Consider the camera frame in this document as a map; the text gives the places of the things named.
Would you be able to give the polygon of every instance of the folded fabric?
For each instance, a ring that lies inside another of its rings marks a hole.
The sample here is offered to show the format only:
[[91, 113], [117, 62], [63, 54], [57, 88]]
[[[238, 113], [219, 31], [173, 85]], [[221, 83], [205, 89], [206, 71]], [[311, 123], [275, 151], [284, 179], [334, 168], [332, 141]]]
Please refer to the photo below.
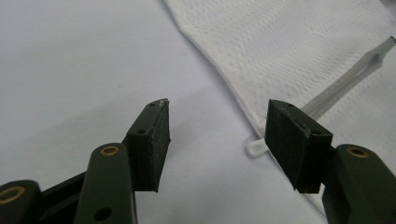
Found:
[[[165, 1], [180, 31], [216, 66], [260, 137], [269, 99], [309, 107], [366, 52], [396, 35], [396, 20], [379, 1]], [[368, 147], [393, 173], [395, 51], [318, 117], [333, 132], [334, 146]]]

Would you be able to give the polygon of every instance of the white table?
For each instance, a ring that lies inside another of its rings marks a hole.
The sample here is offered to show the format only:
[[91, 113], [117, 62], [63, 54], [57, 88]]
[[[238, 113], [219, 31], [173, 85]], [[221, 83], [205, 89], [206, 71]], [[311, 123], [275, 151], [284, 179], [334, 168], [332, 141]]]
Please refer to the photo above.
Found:
[[0, 185], [85, 171], [165, 97], [172, 142], [139, 223], [326, 223], [269, 155], [245, 155], [254, 132], [162, 1], [2, 1]]

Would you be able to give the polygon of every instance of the textured white fabric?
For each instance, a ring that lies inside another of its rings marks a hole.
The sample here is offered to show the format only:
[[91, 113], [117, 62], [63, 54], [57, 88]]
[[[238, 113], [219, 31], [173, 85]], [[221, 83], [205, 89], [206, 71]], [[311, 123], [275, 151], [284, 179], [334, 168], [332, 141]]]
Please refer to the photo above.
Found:
[[[396, 22], [379, 1], [165, 0], [263, 137], [269, 99], [299, 107], [334, 83]], [[396, 49], [318, 121], [333, 145], [368, 147], [396, 173]]]

